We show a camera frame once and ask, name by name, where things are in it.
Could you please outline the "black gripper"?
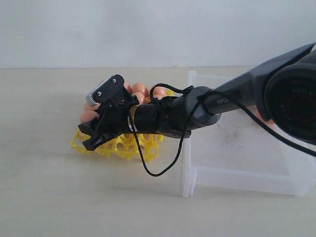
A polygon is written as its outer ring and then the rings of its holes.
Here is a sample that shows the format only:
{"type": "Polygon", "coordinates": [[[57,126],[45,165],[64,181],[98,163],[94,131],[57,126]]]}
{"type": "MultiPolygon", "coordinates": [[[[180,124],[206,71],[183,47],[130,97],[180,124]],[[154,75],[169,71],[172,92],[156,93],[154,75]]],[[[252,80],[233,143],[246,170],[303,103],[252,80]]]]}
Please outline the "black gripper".
{"type": "Polygon", "coordinates": [[[133,133],[129,122],[130,109],[138,105],[138,99],[131,94],[117,94],[109,99],[98,110],[100,117],[82,122],[79,130],[89,136],[82,142],[87,151],[94,151],[101,145],[113,140],[121,134],[133,133]]]}

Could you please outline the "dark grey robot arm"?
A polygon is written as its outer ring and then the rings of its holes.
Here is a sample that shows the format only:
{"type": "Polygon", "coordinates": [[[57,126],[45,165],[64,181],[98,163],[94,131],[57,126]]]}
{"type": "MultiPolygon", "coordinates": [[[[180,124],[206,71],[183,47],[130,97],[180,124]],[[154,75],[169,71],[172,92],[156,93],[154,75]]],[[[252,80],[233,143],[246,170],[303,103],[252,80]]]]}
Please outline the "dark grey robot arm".
{"type": "Polygon", "coordinates": [[[80,123],[88,136],[87,150],[123,134],[159,134],[189,138],[194,130],[216,124],[222,115],[245,112],[261,126],[272,121],[285,134],[316,142],[316,45],[304,45],[272,58],[213,88],[166,85],[172,95],[150,94],[142,103],[113,75],[92,90],[86,100],[96,115],[80,123]]]}

